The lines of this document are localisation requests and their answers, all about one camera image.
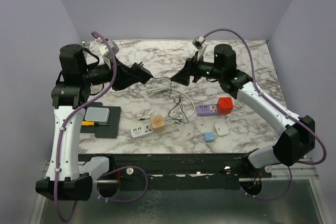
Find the black power adapter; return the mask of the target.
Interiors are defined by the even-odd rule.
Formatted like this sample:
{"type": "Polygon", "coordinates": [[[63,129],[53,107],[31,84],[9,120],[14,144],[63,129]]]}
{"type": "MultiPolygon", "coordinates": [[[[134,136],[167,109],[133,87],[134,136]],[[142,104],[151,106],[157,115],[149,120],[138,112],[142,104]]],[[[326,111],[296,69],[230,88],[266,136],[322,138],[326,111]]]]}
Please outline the black power adapter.
{"type": "Polygon", "coordinates": [[[192,117],[196,113],[196,106],[192,99],[182,91],[179,91],[174,87],[173,81],[170,80],[169,77],[154,77],[146,68],[144,68],[143,63],[135,63],[135,66],[131,67],[132,70],[135,71],[137,77],[140,78],[141,81],[148,82],[150,79],[166,79],[169,80],[169,84],[167,86],[161,86],[157,88],[152,88],[147,90],[147,94],[150,97],[158,95],[163,92],[168,92],[168,98],[173,101],[174,106],[168,111],[166,121],[172,121],[175,124],[189,124],[190,117],[192,117]],[[190,115],[187,115],[184,111],[182,97],[187,98],[190,101],[192,106],[192,112],[190,115]]]}

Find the purple power strip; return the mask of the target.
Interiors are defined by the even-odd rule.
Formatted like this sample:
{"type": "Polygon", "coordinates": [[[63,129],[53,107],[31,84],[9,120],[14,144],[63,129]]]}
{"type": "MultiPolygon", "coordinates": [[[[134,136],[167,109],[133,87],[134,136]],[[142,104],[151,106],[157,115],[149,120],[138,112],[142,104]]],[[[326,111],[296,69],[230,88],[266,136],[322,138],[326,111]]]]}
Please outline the purple power strip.
{"type": "Polygon", "coordinates": [[[216,104],[201,104],[196,108],[198,116],[217,116],[219,115],[216,104]]]}

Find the red cube socket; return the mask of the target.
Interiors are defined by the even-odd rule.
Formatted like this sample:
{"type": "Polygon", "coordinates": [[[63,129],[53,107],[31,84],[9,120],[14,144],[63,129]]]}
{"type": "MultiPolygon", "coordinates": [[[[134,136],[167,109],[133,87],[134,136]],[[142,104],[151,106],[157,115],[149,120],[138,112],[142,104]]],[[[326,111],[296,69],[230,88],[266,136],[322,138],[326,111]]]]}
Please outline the red cube socket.
{"type": "Polygon", "coordinates": [[[221,97],[217,101],[217,112],[220,115],[230,114],[233,107],[234,105],[231,97],[221,97]]]}

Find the beige cube socket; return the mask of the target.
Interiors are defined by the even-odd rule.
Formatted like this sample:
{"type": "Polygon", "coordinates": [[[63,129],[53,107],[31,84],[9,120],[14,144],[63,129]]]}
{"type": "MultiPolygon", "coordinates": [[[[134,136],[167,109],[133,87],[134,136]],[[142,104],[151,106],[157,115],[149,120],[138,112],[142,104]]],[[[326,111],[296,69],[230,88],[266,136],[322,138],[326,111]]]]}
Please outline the beige cube socket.
{"type": "Polygon", "coordinates": [[[150,118],[150,123],[154,133],[165,130],[165,122],[162,115],[156,115],[150,118]]]}

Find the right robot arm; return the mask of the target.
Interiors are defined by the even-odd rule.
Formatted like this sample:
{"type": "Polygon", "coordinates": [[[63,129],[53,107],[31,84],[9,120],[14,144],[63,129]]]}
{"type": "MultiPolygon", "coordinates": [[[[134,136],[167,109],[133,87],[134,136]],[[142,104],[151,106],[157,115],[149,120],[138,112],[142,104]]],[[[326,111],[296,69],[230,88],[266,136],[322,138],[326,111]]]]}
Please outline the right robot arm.
{"type": "Polygon", "coordinates": [[[246,177],[254,177],[268,165],[292,166],[314,149],[315,121],[289,111],[254,85],[252,77],[237,69],[236,53],[230,45],[216,45],[213,62],[204,61],[203,51],[197,51],[171,81],[188,86],[202,77],[217,80],[225,93],[254,110],[279,135],[273,146],[259,148],[247,156],[241,164],[246,177]]]}

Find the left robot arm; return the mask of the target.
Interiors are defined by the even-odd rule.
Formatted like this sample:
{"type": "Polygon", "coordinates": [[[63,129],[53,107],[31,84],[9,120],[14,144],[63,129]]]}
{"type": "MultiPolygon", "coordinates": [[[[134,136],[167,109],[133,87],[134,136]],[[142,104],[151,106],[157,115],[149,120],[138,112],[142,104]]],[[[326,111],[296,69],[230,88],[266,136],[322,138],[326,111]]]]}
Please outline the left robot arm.
{"type": "Polygon", "coordinates": [[[90,87],[111,82],[117,91],[141,81],[139,64],[128,67],[116,61],[112,68],[97,63],[88,65],[86,51],[79,44],[60,49],[62,70],[51,93],[55,117],[52,155],[46,177],[35,185],[38,194],[53,201],[86,201],[91,196],[94,180],[100,176],[110,179],[116,172],[116,166],[105,157],[92,158],[84,167],[79,166],[80,130],[90,87]]]}

